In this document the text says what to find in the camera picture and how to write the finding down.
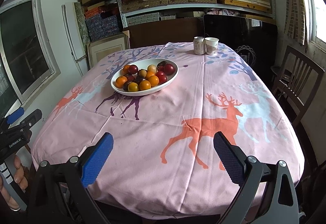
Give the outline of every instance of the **cloth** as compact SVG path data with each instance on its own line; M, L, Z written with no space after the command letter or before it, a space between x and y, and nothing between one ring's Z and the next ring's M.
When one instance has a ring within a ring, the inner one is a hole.
M156 57L179 66L169 86L139 97L113 92L117 70ZM94 199L149 219L215 215L239 189L213 148L217 131L261 162L286 161L294 183L301 178L304 156L288 118L224 44L216 56L195 55L193 43L168 43L103 58L49 115L32 157L36 168L42 160L63 163L110 132L113 150L88 187Z

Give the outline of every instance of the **window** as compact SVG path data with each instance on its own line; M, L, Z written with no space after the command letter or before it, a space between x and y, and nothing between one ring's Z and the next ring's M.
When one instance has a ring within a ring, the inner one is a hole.
M308 39L326 49L326 4L324 0L304 0Z
M0 8L0 54L2 117L14 104L24 104L56 72L40 0L3 3Z

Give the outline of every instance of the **metal screw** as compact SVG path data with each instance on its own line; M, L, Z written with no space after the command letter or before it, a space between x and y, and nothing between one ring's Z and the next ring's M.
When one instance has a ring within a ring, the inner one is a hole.
M41 163L40 163L41 167L45 167L46 165L48 165L48 162L46 160L41 161Z
M286 166L286 162L284 160L280 160L278 164L281 165L282 167Z
M255 163L257 161L257 159L254 156L249 156L248 161L251 163Z
M69 161L70 161L71 163L76 163L76 162L78 161L78 157L77 157L77 156L71 157L71 158L69 159Z

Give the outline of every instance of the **tomato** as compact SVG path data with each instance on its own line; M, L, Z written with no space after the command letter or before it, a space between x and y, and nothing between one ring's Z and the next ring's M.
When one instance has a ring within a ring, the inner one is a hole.
M122 87L124 91L126 91L126 92L128 91L128 85L129 85L130 83L132 83L132 81L126 81L126 82L124 83L124 85L123 85L123 87Z
M163 84L165 82L167 82L167 77L165 75L161 75L159 76L159 84Z
M164 71L164 66L158 66L157 71Z
M157 66L160 67L160 66L165 66L167 64L166 61L161 61Z
M151 88L151 83L149 81L142 81L139 84L139 89L140 90L146 90L146 89L150 89Z
M159 84L159 78L157 76L150 76L148 78L149 83L151 84L152 87L155 87L156 85Z
M147 70L141 69L140 71L138 71L137 76L145 78L146 74L147 74Z
M164 76L165 76L165 73L164 73L163 71L158 71L158 72L156 73L156 76L161 76L161 75L164 75Z
M132 76L130 73L124 75L129 81L134 81L136 78Z
M127 77L120 76L115 80L115 86L121 89L126 81L128 81Z
M156 73L156 71L157 71L156 66L155 65L149 65L148 68L147 68L147 71L151 71L151 72Z
M128 68L130 67L130 65L125 65L122 69L123 74L127 74L128 73Z
M164 73L166 75L172 75L174 73L175 69L174 66L172 64L166 64L164 66Z
M138 92L139 91L139 86L137 83L135 82L131 82L129 85L128 85L128 91L129 92Z
M138 67L136 65L130 65L128 68L128 72L134 75L138 72Z
M138 85L142 82L142 81L145 81L146 79L145 78L140 78L138 77L137 79L135 79L133 82L137 83Z
M152 72L152 71L148 71L147 74L146 74L145 79L148 79L148 78L151 77L151 76L155 76L155 73Z

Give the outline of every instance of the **white bowl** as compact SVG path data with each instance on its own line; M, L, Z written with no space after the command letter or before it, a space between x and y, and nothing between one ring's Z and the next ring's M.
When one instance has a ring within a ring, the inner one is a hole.
M119 76L123 76L123 72L122 72L122 68L113 75L112 79L111 79L111 86L112 89L114 89L116 92L126 95L126 96L144 96L144 95L148 95L148 94L152 94L155 92L158 92L159 90L165 88L166 86L168 86L174 79L175 77L178 75L179 73L179 67L176 63L174 63L171 60L168 59L163 59L163 58L150 58L150 59L144 59L144 60L139 60L136 62L131 62L130 65L136 65L138 67L138 69L146 69L149 65L157 65L162 61L166 61L168 64L172 64L175 68L175 71L172 75L167 76L167 82L157 85L155 87L152 87L150 89L147 90L141 90L138 92L126 92L123 89L119 89L115 86L115 80L119 77Z

